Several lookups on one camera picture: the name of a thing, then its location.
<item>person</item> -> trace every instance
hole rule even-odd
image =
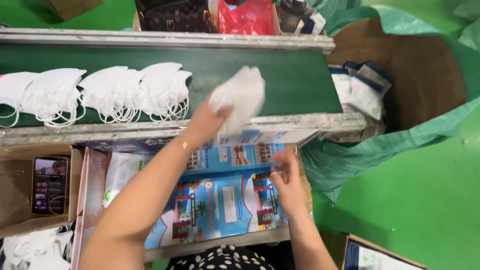
[[[208,100],[209,97],[199,104],[187,128],[162,148],[104,210],[81,255],[79,270],[142,270],[145,239],[160,217],[189,157],[215,137],[231,113],[231,110],[212,113]],[[295,154],[287,148],[276,153],[273,160],[281,172],[272,168],[270,178],[288,218],[295,268],[338,270],[308,213]],[[275,270],[274,260],[231,245],[172,259],[167,270]]]

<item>cardboard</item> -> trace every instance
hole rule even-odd
[[[334,36],[328,64],[372,60],[396,79],[384,97],[396,130],[407,130],[466,103],[462,74],[441,36],[385,34],[380,18],[351,23]]]
[[[103,4],[103,0],[44,0],[44,3],[62,20],[68,21]]]
[[[69,211],[34,218],[31,208],[33,159],[40,155],[69,156]],[[0,238],[63,226],[76,219],[82,151],[69,144],[37,144],[0,148]]]
[[[356,235],[353,235],[351,233],[327,233],[327,232],[320,232],[320,235],[322,236],[322,240],[325,244],[325,247],[327,248],[328,252],[332,256],[333,261],[335,262],[336,266],[338,269],[343,269],[345,266],[345,255],[347,251],[347,242],[353,241],[356,242],[357,244],[360,244],[362,246],[374,249],[376,251],[379,251],[381,253],[387,254],[391,257],[394,257],[396,259],[399,259],[401,261],[404,261],[406,263],[409,263],[411,265],[414,265],[416,267],[419,267],[421,269],[427,270],[428,267],[422,264],[419,264],[415,261],[412,261],[410,259],[407,259],[405,257],[402,257],[398,254],[395,254],[393,252],[390,252],[384,248],[382,248],[379,245],[376,245],[372,242],[369,242],[363,238],[360,238]]]

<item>green floor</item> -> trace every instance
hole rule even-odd
[[[390,4],[458,36],[467,23],[451,12],[457,0],[365,0]],[[102,6],[60,22],[37,0],[0,1],[0,21],[17,27],[120,30],[131,27],[133,0]],[[354,233],[433,270],[476,269],[480,250],[480,109],[459,136],[410,151],[344,185],[331,207],[313,192],[320,230]]]

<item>hand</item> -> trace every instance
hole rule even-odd
[[[208,105],[210,96],[211,93],[198,105],[192,118],[188,122],[187,129],[182,133],[185,141],[194,148],[199,148],[204,143],[213,139],[232,113],[231,108],[221,109],[217,113],[213,113]]]
[[[282,211],[289,220],[308,217],[305,193],[300,181],[300,170],[297,157],[291,147],[285,147],[285,151],[277,152],[272,160],[279,164],[282,169],[278,172],[272,167],[270,180],[275,185]]]

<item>phone screen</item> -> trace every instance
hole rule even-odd
[[[37,157],[34,159],[32,212],[63,214],[67,190],[67,159]]]

